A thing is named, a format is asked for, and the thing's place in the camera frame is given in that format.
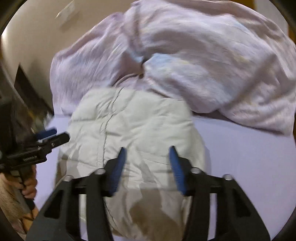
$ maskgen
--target beige wall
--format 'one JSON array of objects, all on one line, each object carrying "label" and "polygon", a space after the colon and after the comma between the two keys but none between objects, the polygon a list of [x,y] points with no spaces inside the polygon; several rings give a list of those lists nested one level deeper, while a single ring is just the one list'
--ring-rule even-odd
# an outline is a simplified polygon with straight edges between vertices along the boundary
[{"label": "beige wall", "polygon": [[53,56],[109,14],[126,11],[133,0],[75,0],[79,11],[60,27],[55,17],[71,0],[28,0],[6,27],[1,41],[12,81],[21,63],[34,88],[52,106],[49,71]]}]

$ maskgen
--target pink duvet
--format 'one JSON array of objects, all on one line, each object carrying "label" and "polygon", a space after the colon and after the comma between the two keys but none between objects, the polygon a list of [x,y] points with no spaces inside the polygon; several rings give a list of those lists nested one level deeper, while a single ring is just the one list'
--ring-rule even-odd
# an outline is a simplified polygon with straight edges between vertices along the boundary
[{"label": "pink duvet", "polygon": [[237,3],[140,0],[57,53],[50,84],[55,114],[71,115],[92,88],[126,86],[289,135],[296,47],[275,23]]}]

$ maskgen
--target lavender fitted sheet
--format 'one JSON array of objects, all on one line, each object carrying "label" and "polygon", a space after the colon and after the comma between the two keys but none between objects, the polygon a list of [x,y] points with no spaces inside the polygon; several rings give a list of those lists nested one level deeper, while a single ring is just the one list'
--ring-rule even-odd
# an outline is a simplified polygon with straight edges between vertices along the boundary
[{"label": "lavender fitted sheet", "polygon": [[[49,127],[66,131],[69,117],[55,117]],[[207,173],[219,176],[230,173],[244,189],[263,219],[271,238],[282,229],[296,204],[296,147],[294,138],[260,131],[238,124],[194,116],[195,127],[203,137]],[[47,162],[37,165],[37,196],[41,208],[54,189],[56,148]],[[209,238],[215,233],[215,200],[211,204]],[[86,239],[86,228],[82,224]]]}]

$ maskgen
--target metal screw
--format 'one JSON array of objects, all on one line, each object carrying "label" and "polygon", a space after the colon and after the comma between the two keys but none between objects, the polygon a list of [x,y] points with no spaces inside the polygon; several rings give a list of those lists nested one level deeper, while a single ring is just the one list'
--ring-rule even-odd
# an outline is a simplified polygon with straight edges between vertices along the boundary
[{"label": "metal screw", "polygon": [[103,175],[105,172],[106,171],[105,171],[104,168],[100,168],[100,169],[98,169],[98,170],[95,171],[95,174],[97,174],[97,175]]},{"label": "metal screw", "polygon": [[225,175],[223,176],[223,178],[224,178],[225,180],[227,180],[227,181],[231,181],[231,180],[233,179],[233,177],[232,177],[230,174],[225,174]]},{"label": "metal screw", "polygon": [[199,169],[199,168],[197,168],[197,167],[193,167],[193,168],[191,168],[191,173],[193,173],[193,174],[200,174],[202,171]]},{"label": "metal screw", "polygon": [[64,180],[63,180],[63,181],[65,181],[65,182],[69,182],[69,181],[71,181],[73,178],[74,178],[73,176],[71,176],[71,175],[67,175],[67,176],[64,177]]}]

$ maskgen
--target quilted fabric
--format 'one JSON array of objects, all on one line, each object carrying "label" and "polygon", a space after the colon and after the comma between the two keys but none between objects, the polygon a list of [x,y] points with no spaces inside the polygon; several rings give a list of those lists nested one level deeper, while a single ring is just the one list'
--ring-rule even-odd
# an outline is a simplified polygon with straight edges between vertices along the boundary
[{"label": "quilted fabric", "polygon": [[[193,166],[205,166],[203,142],[184,101],[126,88],[93,89],[73,113],[68,132],[59,158],[62,175],[87,176],[127,149],[118,192],[105,199],[115,234],[181,240],[189,200],[177,191],[168,149],[174,145]],[[81,213],[85,219],[85,199]]]},{"label": "quilted fabric", "polygon": [[128,86],[289,135],[296,47],[275,23],[234,2],[140,0],[59,52],[50,81],[56,114],[72,114],[92,88]]}]

